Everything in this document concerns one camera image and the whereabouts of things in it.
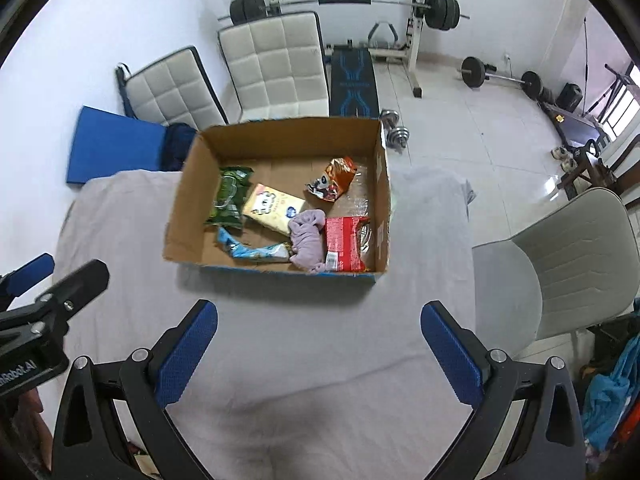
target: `blue gripper pad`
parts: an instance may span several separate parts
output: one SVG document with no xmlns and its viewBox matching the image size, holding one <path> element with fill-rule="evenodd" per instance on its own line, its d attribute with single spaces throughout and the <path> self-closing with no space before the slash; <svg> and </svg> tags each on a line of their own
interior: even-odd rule
<svg viewBox="0 0 640 480">
<path fill-rule="evenodd" d="M 172 331 L 179 331 L 177 342 L 171 341 L 173 347 L 169 349 L 166 358 L 155 373 L 156 401 L 162 409 L 180 400 L 217 328 L 216 306 L 210 301 L 200 300 L 185 316 L 182 323 L 177 328 L 165 332 L 154 346 L 154 354 L 156 354 L 156 347 L 162 346 L 162 340 L 166 336 L 171 338 L 176 335 L 176 332 Z"/>
<path fill-rule="evenodd" d="M 428 303 L 422 308 L 420 316 L 422 335 L 458 400 L 476 409 L 484 396 L 482 373 L 456 336 L 456 332 L 459 333 L 462 329 L 446 309 L 438 305 L 449 317 L 448 323 L 438 313 L 435 304 Z"/>
<path fill-rule="evenodd" d="M 53 256 L 44 253 L 6 277 L 6 294 L 17 298 L 53 272 Z"/>
</svg>

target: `blue snack wrapper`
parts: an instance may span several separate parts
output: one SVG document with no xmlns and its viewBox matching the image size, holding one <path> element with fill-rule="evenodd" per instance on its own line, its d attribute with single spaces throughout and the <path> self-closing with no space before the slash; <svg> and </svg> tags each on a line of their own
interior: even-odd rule
<svg viewBox="0 0 640 480">
<path fill-rule="evenodd" d="M 218 227 L 218 243 L 222 245 L 232 258 L 241 260 L 253 260 L 256 263 L 288 262 L 290 256 L 289 244 L 275 244 L 266 247 L 252 249 L 242 245 L 233 238 L 229 232 Z"/>
</svg>

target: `yellow snack box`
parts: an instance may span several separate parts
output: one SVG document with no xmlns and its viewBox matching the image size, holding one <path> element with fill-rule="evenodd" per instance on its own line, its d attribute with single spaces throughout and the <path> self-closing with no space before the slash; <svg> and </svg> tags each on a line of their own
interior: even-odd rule
<svg viewBox="0 0 640 480">
<path fill-rule="evenodd" d="M 244 203 L 242 214 L 289 236 L 289 220 L 302 211 L 303 205 L 305 201 L 302 198 L 257 184 Z"/>
</svg>

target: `chair backrest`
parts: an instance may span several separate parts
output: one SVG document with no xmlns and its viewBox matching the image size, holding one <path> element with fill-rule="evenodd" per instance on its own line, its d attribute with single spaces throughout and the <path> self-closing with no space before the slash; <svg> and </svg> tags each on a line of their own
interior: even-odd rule
<svg viewBox="0 0 640 480">
<path fill-rule="evenodd" d="M 634 232 L 624 205 L 608 189 L 587 190 L 511 240 L 540 282 L 538 339 L 614 317 L 638 293 Z"/>
<path fill-rule="evenodd" d="M 143 121 L 187 123 L 196 130 L 228 124 L 194 46 L 153 62 L 125 85 L 133 111 Z"/>
<path fill-rule="evenodd" d="M 223 28 L 220 47 L 243 110 L 326 100 L 320 22 L 292 12 Z"/>
</svg>

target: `cable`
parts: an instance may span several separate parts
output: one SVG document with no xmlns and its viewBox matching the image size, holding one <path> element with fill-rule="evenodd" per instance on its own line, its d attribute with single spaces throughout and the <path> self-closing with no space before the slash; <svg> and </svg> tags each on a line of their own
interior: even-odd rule
<svg viewBox="0 0 640 480">
<path fill-rule="evenodd" d="M 584 17 L 584 99 L 582 100 L 582 116 L 587 105 L 587 82 L 589 80 L 589 41 L 587 39 L 587 17 Z"/>
</svg>

